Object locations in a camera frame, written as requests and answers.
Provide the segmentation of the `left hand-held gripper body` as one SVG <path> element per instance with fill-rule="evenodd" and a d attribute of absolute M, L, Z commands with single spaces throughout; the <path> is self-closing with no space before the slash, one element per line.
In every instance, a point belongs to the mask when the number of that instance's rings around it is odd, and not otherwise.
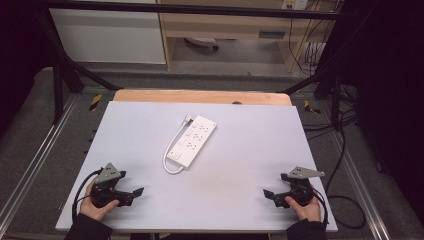
<path fill-rule="evenodd" d="M 118 206 L 125 206 L 125 200 L 133 198 L 133 194 L 116 189 L 119 180 L 126 176 L 125 171 L 119 171 L 112 163 L 108 163 L 95 178 L 91 190 L 91 199 L 97 208 L 104 207 L 112 200 L 118 200 Z"/>

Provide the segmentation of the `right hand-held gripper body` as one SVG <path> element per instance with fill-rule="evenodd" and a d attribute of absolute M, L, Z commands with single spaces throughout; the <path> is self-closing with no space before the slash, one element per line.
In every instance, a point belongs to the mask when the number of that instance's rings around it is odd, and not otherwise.
<path fill-rule="evenodd" d="M 289 184 L 290 190 L 286 193 L 274 194 L 273 202 L 275 200 L 283 200 L 287 196 L 290 196 L 301 206 L 308 205 L 314 196 L 313 187 L 309 179 L 313 177 L 323 177 L 324 175 L 325 173 L 322 171 L 311 170 L 299 166 L 296 166 L 289 173 L 282 173 L 280 177 Z"/>

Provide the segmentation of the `person's right hand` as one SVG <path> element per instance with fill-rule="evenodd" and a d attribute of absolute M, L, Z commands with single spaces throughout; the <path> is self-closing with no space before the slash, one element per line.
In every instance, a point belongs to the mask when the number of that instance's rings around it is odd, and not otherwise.
<path fill-rule="evenodd" d="M 307 219 L 308 221 L 321 221 L 320 203 L 316 197 L 313 197 L 306 206 L 301 206 L 295 199 L 290 196 L 285 198 L 288 205 L 296 212 L 300 221 Z"/>

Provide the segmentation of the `person's left hand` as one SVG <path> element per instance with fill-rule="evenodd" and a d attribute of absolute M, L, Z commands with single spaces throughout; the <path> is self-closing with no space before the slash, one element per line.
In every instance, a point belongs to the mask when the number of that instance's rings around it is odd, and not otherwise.
<path fill-rule="evenodd" d="M 111 212 L 114 208 L 116 208 L 119 204 L 118 200 L 112 200 L 107 205 L 101 208 L 97 208 L 93 203 L 90 196 L 92 187 L 95 181 L 92 180 L 90 184 L 87 186 L 85 191 L 85 198 L 82 200 L 80 204 L 80 213 L 86 215 L 96 221 L 101 222 L 102 219 L 106 216 L 107 213 Z"/>

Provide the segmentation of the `white power strip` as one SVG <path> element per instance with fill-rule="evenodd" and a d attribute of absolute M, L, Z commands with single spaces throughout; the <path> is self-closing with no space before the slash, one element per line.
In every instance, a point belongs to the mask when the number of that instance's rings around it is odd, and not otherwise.
<path fill-rule="evenodd" d="M 216 122 L 200 115 L 196 116 L 177 143 L 167 153 L 166 158 L 183 168 L 189 168 L 216 127 Z"/>

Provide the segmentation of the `yellow black tape marker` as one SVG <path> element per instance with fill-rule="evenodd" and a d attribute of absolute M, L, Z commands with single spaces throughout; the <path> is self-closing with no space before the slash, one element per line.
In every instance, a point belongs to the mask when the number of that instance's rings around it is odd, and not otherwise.
<path fill-rule="evenodd" d="M 90 104 L 89 111 L 95 111 L 96 110 L 101 98 L 102 98 L 102 94 L 97 94 L 96 96 L 94 96 L 94 98 L 93 98 L 93 100 Z"/>
<path fill-rule="evenodd" d="M 321 111 L 319 109 L 314 109 L 311 107 L 308 100 L 304 100 L 304 110 L 306 112 L 312 112 L 314 114 L 321 114 Z"/>

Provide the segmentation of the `wooden table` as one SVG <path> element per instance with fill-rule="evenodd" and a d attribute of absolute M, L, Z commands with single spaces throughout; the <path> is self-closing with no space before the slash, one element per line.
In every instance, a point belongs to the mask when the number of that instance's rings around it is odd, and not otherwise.
<path fill-rule="evenodd" d="M 236 91 L 121 89 L 116 92 L 113 100 L 120 102 L 292 105 L 290 97 L 286 94 Z"/>

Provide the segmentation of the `white cabinet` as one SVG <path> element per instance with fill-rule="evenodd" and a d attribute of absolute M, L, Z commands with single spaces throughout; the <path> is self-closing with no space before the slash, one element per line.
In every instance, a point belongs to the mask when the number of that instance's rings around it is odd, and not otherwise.
<path fill-rule="evenodd" d="M 77 62 L 164 64 L 157 13 L 51 9 L 66 53 Z"/>

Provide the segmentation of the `office chair base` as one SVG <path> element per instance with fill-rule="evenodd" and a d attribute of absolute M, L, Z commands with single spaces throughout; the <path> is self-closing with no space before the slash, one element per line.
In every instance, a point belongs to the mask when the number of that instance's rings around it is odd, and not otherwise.
<path fill-rule="evenodd" d="M 211 47 L 213 51 L 218 51 L 219 46 L 213 38 L 187 38 L 187 41 L 203 47 Z"/>

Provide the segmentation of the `light wooden desk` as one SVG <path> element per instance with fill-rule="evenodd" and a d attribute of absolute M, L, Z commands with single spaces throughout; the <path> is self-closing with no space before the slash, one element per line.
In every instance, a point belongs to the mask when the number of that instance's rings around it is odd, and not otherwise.
<path fill-rule="evenodd" d="M 159 4 L 265 8 L 282 10 L 283 0 L 156 0 Z M 308 0 L 304 10 L 336 12 L 341 0 Z M 303 47 L 325 42 L 332 21 L 262 17 L 166 14 L 159 15 L 163 38 L 270 40 L 277 43 L 286 70 L 299 69 Z"/>

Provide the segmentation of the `aluminium floor rail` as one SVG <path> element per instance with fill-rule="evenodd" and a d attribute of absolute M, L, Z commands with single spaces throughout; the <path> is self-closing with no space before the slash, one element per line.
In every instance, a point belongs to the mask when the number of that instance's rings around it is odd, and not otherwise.
<path fill-rule="evenodd" d="M 344 170 L 344 174 L 350 183 L 357 203 L 360 205 L 364 213 L 366 223 L 374 239 L 392 240 L 388 228 L 371 196 L 371 192 L 366 186 L 366 182 L 360 173 L 359 167 L 355 164 L 355 159 L 353 158 L 351 151 L 348 149 L 346 137 L 342 134 L 342 132 L 337 131 L 334 131 L 331 136 L 340 152 L 340 166 Z"/>
<path fill-rule="evenodd" d="M 31 162 L 20 178 L 18 184 L 14 188 L 12 194 L 8 198 L 4 207 L 0 210 L 0 239 L 5 235 L 10 223 L 16 215 L 16 212 L 18 211 L 26 194 L 31 188 L 35 178 L 41 170 L 65 124 L 67 123 L 79 98 L 79 94 L 71 94 L 68 97 L 68 100 L 66 101 L 66 104 L 63 108 L 63 115 L 55 124 L 50 127 L 46 137 L 43 139 L 43 142 L 37 149 L 37 152 L 32 157 Z"/>

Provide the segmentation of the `black metal frame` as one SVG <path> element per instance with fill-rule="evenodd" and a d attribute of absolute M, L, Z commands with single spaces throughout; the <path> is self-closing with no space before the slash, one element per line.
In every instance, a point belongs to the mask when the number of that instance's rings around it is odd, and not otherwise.
<path fill-rule="evenodd" d="M 57 123 L 64 114 L 63 87 L 65 82 L 70 91 L 80 93 L 84 89 L 78 72 L 90 78 L 109 90 L 120 90 L 101 77 L 95 75 L 85 67 L 72 60 L 64 50 L 59 34 L 54 26 L 47 20 L 49 10 L 72 9 L 93 11 L 115 12 L 146 12 L 166 14 L 197 14 L 197 15 L 223 15 L 262 18 L 287 18 L 287 19 L 320 19 L 320 20 L 350 20 L 355 18 L 352 13 L 319 12 L 305 10 L 275 10 L 265 8 L 243 8 L 224 6 L 201 6 L 201 5 L 176 5 L 176 4 L 149 4 L 149 3 L 125 3 L 125 2 L 100 2 L 100 1 L 76 1 L 76 0 L 36 0 L 35 8 L 40 10 L 36 14 L 37 21 L 48 36 L 49 42 L 55 52 L 56 62 L 53 64 L 54 96 L 55 96 L 55 119 Z"/>

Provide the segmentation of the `white wall socket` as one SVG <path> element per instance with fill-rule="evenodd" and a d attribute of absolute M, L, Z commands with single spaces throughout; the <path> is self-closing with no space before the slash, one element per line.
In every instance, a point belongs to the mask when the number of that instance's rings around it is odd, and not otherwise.
<path fill-rule="evenodd" d="M 286 10 L 304 10 L 308 0 L 283 0 L 281 8 Z"/>

